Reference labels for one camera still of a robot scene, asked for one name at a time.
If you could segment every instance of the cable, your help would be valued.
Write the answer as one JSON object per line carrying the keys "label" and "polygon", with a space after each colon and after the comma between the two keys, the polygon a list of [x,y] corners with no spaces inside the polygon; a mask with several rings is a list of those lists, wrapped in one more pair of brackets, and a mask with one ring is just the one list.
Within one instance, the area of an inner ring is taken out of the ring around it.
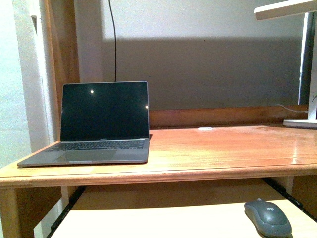
{"label": "cable", "polygon": [[113,14],[112,14],[110,0],[108,0],[108,3],[109,3],[111,18],[112,18],[112,24],[113,24],[113,34],[114,34],[114,81],[116,82],[117,81],[117,37],[116,37],[116,33],[115,33],[115,25],[114,25],[114,19],[113,19]]}
{"label": "cable", "polygon": [[296,110],[287,108],[287,107],[283,106],[282,104],[276,104],[276,105],[281,106],[281,107],[283,107],[283,108],[285,108],[285,109],[287,109],[287,110],[289,110],[289,111],[291,111],[291,112],[295,112],[295,113],[308,113],[308,111],[296,111]]}

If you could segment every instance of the gray mouse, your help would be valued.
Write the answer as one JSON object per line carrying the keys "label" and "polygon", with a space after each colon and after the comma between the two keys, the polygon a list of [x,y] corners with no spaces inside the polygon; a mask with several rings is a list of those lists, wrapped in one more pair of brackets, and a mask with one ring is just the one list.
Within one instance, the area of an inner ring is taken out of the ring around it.
{"label": "gray mouse", "polygon": [[261,199],[244,204],[245,213],[258,232],[269,238],[286,238],[292,227],[285,213],[274,203]]}

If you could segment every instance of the desk lamp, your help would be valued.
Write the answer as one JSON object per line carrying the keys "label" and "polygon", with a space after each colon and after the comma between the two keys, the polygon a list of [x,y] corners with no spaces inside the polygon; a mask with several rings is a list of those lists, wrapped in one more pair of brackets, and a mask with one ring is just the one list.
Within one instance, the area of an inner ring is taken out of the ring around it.
{"label": "desk lamp", "polygon": [[[317,11],[317,0],[289,0],[267,6],[257,7],[254,15],[257,20],[277,18],[300,13]],[[314,36],[311,85],[309,92],[308,118],[306,120],[284,119],[284,125],[298,128],[317,128],[317,31]]]}

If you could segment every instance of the white wall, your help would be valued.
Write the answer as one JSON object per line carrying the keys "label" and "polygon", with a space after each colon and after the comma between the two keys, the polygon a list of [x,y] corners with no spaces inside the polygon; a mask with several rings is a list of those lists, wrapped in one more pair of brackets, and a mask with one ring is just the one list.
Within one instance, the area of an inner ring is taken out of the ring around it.
{"label": "white wall", "polygon": [[[49,135],[53,118],[48,119],[45,107],[42,79],[46,74],[39,67],[39,51],[43,49],[30,16],[31,2],[0,1],[0,168],[54,140],[54,135]],[[52,209],[37,226],[37,238],[47,236],[58,212]]]}
{"label": "white wall", "polygon": [[[275,2],[112,0],[117,80],[148,81],[152,110],[297,104],[304,16],[255,20]],[[81,81],[113,81],[108,1],[75,9]]]}

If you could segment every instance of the black screen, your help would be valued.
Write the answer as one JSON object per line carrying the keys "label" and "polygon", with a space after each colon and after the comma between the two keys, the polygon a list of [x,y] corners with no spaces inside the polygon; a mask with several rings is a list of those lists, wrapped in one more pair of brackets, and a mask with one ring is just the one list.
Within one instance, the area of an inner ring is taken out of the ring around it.
{"label": "black screen", "polygon": [[61,141],[149,137],[148,84],[65,84]]}

